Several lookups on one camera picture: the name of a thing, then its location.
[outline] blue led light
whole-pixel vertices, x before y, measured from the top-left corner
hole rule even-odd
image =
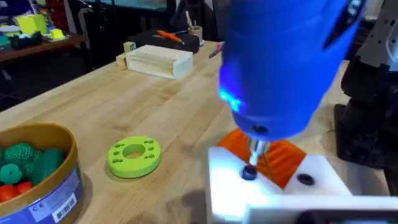
[[[239,111],[239,105],[241,104],[240,100],[237,100],[230,96],[227,92],[225,91],[220,91],[219,96],[222,100],[228,101],[231,109],[235,112]]]
[[[231,100],[230,101],[230,105],[231,105],[231,109],[235,112],[239,111],[239,105],[241,104],[240,100]]]

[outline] white robot part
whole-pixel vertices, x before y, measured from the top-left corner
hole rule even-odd
[[[245,165],[223,147],[209,149],[208,223],[289,224],[307,210],[398,210],[397,197],[351,195],[319,155],[307,155],[284,190],[260,173],[254,180],[244,180]],[[313,184],[298,181],[300,174],[312,177]]]

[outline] green 3d printed ring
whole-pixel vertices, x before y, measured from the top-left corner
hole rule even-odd
[[[128,137],[111,147],[106,162],[118,177],[141,177],[159,165],[160,145],[145,136]]]

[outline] wooden table surface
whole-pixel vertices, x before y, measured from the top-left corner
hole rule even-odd
[[[206,151],[236,126],[218,98],[221,54],[206,42],[194,55],[194,71],[169,80],[125,70],[111,63],[0,113],[0,128],[21,123],[57,123],[75,135],[85,173],[86,201],[78,223],[205,223]],[[342,64],[307,129],[290,138],[308,153],[326,155],[358,194],[363,171],[375,194],[385,194],[381,172],[335,156],[333,105],[346,103],[340,89]],[[150,136],[162,146],[162,162],[151,174],[120,179],[106,165],[106,153],[128,136]]]
[[[62,47],[66,47],[69,45],[75,45],[79,44],[80,42],[85,41],[85,36],[79,35],[79,34],[69,34],[69,38],[65,40],[59,40],[55,42],[46,42],[44,41],[43,43],[32,46],[32,47],[27,47],[24,49],[20,50],[10,50],[7,52],[1,52],[0,53],[0,62],[4,62],[6,60],[11,60],[15,58],[20,58],[20,57],[25,57],[28,55],[36,54],[39,52],[44,52],[48,50],[55,50],[59,49]]]

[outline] orange pen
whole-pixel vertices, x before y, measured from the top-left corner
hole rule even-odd
[[[158,30],[157,33],[160,34],[162,37],[166,37],[166,38],[169,38],[170,40],[174,40],[176,42],[180,42],[181,44],[185,44],[181,39],[179,39],[174,34],[171,34],[171,33],[168,33],[168,32],[164,32],[162,30]]]

